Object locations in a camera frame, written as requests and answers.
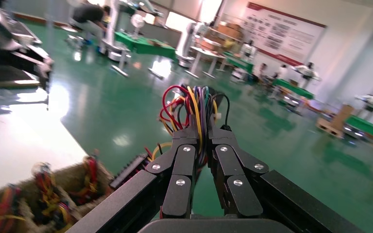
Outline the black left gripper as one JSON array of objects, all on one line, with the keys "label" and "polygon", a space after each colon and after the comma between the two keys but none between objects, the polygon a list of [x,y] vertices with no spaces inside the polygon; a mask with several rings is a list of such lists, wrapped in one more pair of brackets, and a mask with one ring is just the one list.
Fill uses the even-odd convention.
[{"label": "black left gripper", "polygon": [[[39,46],[42,41],[0,8],[0,49]],[[48,88],[53,60],[41,48],[0,50],[0,88]]]}]

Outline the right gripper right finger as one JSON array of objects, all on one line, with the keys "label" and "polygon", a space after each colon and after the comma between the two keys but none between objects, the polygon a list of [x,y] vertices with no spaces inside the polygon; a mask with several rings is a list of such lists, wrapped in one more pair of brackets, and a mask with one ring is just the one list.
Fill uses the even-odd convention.
[{"label": "right gripper right finger", "polygon": [[207,129],[208,167],[224,214],[261,216],[263,207],[256,195],[256,180],[269,172],[269,166],[241,149],[234,133],[218,128],[214,119],[210,119]]}]

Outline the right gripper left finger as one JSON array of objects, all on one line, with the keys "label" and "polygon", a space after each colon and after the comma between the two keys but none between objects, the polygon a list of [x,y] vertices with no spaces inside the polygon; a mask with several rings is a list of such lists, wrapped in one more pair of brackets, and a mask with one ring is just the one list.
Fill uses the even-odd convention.
[{"label": "right gripper left finger", "polygon": [[161,199],[159,206],[163,219],[188,219],[191,215],[199,156],[198,127],[194,117],[189,117],[187,128],[174,132],[170,149],[146,168],[158,178],[156,196]]}]

